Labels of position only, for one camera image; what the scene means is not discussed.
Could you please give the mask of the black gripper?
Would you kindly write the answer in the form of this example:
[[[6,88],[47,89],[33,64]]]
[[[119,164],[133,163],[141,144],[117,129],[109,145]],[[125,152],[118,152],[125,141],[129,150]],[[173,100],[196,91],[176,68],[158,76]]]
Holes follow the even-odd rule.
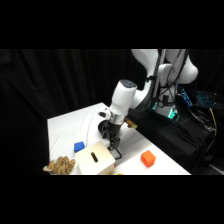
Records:
[[[119,147],[120,137],[118,137],[118,134],[120,129],[120,125],[112,124],[108,120],[101,122],[101,134],[104,139],[108,139],[108,150],[117,149]]]

